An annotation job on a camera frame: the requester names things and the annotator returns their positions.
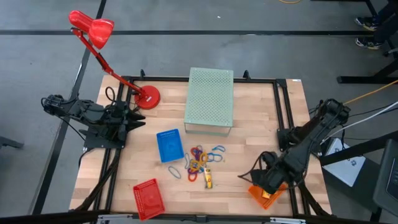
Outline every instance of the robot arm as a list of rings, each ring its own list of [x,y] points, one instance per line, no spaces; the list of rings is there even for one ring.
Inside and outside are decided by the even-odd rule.
[[[263,152],[258,159],[260,169],[248,172],[252,183],[270,194],[274,194],[285,181],[301,184],[311,152],[333,128],[347,122],[349,111],[342,103],[329,99],[304,126],[279,131],[279,146],[284,152],[279,157],[274,152]],[[265,170],[262,169],[260,160],[267,164]]]
[[[87,125],[87,131],[79,132],[99,140],[98,142],[120,145],[126,140],[130,130],[145,125],[145,122],[139,121],[145,119],[145,116],[131,111],[129,105],[123,101],[113,100],[110,105],[103,107],[91,100],[64,100],[61,95],[50,95],[42,98],[42,106],[48,114],[60,118],[69,117]]]

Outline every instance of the red desk lamp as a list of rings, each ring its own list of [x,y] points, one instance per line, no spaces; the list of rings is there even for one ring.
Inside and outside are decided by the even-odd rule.
[[[72,25],[77,28],[72,28],[71,31],[86,45],[87,49],[97,58],[99,64],[101,64],[102,69],[112,75],[114,78],[118,79],[121,83],[132,88],[137,95],[134,95],[134,101],[136,105],[142,109],[152,109],[160,101],[160,93],[154,86],[143,86],[138,87],[129,83],[124,78],[120,77],[118,74],[113,72],[113,69],[108,65],[106,60],[98,53],[93,46],[85,39],[83,32],[88,34],[88,38],[91,40],[93,45],[102,49],[105,43],[108,41],[109,36],[112,33],[114,22],[109,19],[92,19],[86,14],[80,11],[72,11],[69,13],[69,21]]]

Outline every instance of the white cable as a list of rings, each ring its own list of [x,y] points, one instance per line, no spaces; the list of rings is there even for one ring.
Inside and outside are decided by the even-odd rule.
[[[348,126],[345,126],[345,127],[341,128],[341,129],[335,131],[333,134],[329,135],[329,136],[326,137],[324,140],[322,140],[321,144],[324,143],[326,140],[330,139],[330,137],[332,137],[332,136],[334,136],[335,134],[339,133],[340,131],[342,131],[342,130],[344,130],[344,129],[346,129],[346,128],[352,127],[352,126],[354,126],[354,125],[357,125],[357,124],[359,124],[359,123],[362,123],[362,122],[364,122],[364,121],[367,121],[367,120],[369,120],[369,119],[371,119],[371,118],[374,118],[375,116],[377,116],[377,115],[379,115],[379,114],[381,114],[381,113],[387,111],[388,109],[394,107],[396,104],[398,104],[398,101],[396,101],[395,103],[391,104],[391,105],[388,106],[387,108],[384,108],[383,110],[381,110],[381,111],[375,113],[374,115],[372,115],[372,116],[370,116],[370,117],[368,117],[368,118],[362,119],[361,121],[357,121],[357,122],[355,122],[355,123],[353,123],[353,124],[350,124],[350,125],[348,125]]]

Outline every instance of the blue box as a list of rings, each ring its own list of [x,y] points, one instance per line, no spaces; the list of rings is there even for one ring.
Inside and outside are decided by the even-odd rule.
[[[162,162],[170,162],[184,157],[178,129],[157,133],[156,138]]]

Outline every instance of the green mesh box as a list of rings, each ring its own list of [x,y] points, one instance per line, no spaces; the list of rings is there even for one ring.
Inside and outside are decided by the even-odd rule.
[[[191,68],[184,118],[185,132],[229,134],[233,125],[233,83],[234,72],[231,70]],[[198,131],[187,128],[188,124],[209,128]],[[219,129],[209,131],[212,126]]]

